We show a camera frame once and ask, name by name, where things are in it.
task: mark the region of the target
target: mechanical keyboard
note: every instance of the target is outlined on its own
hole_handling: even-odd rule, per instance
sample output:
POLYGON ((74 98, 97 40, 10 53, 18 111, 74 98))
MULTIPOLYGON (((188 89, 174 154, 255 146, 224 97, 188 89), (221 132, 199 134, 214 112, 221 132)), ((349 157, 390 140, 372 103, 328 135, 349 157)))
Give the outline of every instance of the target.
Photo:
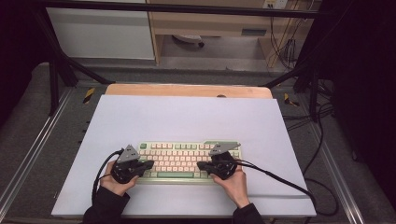
MULTIPOLYGON (((206 171, 200 171, 198 161, 211 161, 208 155, 216 143, 235 141, 142 142, 137 151, 141 161, 154 161, 154 166, 139 178, 139 184, 213 184, 206 171)), ((241 159, 241 148, 229 150, 241 159)))

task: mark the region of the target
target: person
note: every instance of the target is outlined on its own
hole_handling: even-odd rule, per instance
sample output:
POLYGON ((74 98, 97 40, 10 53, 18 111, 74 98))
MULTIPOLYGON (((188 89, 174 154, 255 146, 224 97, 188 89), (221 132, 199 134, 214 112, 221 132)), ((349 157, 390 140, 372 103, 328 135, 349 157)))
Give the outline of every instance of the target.
MULTIPOLYGON (((105 174, 110 174, 114 161, 107 164, 105 174)), ((263 223, 262 217, 255 205, 248 199, 247 177, 241 166, 237 166, 235 173, 228 179, 222 180, 211 174, 213 181, 222 186, 230 199, 235 203, 233 212, 234 224, 258 224, 263 223)), ((105 175, 100 180, 96 198, 92 206, 85 212, 84 224, 119 224, 121 214, 129 202, 130 197, 126 193, 128 189, 136 185, 139 176, 135 176, 127 184, 118 183, 111 175, 105 175)))

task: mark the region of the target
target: sleeve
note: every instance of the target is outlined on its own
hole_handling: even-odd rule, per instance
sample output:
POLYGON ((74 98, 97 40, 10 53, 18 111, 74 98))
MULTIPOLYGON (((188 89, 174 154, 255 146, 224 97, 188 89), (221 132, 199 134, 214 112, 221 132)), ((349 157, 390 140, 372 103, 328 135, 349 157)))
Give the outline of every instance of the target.
POLYGON ((84 214, 83 224, 120 223, 122 211, 129 199, 126 193, 121 197, 108 189, 99 187, 92 207, 84 214))
POLYGON ((233 223, 235 224, 262 224, 262 216, 256 206, 251 203, 243 208, 236 208, 233 212, 233 223))

